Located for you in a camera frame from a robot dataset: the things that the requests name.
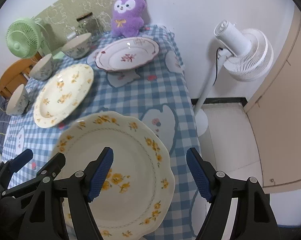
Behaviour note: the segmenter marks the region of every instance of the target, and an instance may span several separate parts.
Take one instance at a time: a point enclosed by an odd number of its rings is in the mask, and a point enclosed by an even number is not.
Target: green fan
[[[33,57],[39,48],[45,55],[50,53],[50,49],[41,32],[41,19],[20,18],[13,22],[6,34],[6,44],[12,54],[19,58]]]

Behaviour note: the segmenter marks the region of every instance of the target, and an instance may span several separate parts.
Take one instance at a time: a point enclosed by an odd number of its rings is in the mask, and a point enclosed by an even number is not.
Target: purple stuffed animal
[[[111,21],[112,36],[137,36],[139,29],[144,26],[140,15],[145,7],[145,0],[116,0]]]

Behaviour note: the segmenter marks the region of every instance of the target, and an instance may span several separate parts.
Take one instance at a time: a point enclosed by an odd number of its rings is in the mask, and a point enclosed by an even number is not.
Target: screw
[[[220,177],[220,178],[225,177],[225,173],[223,173],[222,171],[217,171],[216,175],[217,175],[217,177]]]
[[[50,181],[50,177],[45,177],[45,178],[43,178],[43,182],[44,183],[47,183],[47,182],[49,182]]]
[[[255,177],[250,177],[249,180],[251,183],[257,183],[257,179]]]
[[[77,171],[76,173],[75,173],[75,176],[77,177],[77,178],[80,178],[80,177],[82,177],[84,175],[84,173],[82,172],[82,171]]]

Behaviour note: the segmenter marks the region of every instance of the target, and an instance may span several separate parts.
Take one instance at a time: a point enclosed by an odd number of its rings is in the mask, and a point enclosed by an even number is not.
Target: blue gripper pad
[[[109,172],[111,165],[113,164],[113,161],[114,161],[114,152],[111,148],[109,148],[90,181],[90,190],[87,195],[89,201],[93,201],[94,198],[99,196],[101,187],[105,182],[106,176]]]
[[[33,158],[33,151],[31,149],[26,149],[17,157],[15,157],[9,164],[10,172],[17,172],[22,167],[24,167]]]
[[[198,160],[193,153],[195,148],[189,148],[186,153],[186,162],[190,169],[191,175],[194,178],[196,186],[200,195],[205,198],[208,202],[210,202],[213,198],[212,192],[210,189],[210,182],[208,177],[206,176],[205,172],[203,171],[201,165],[199,164]]]

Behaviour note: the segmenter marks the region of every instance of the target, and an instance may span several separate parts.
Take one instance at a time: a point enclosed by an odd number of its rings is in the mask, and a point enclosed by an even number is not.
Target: wooden door
[[[287,62],[247,113],[258,146],[264,187],[301,184],[301,27]]]

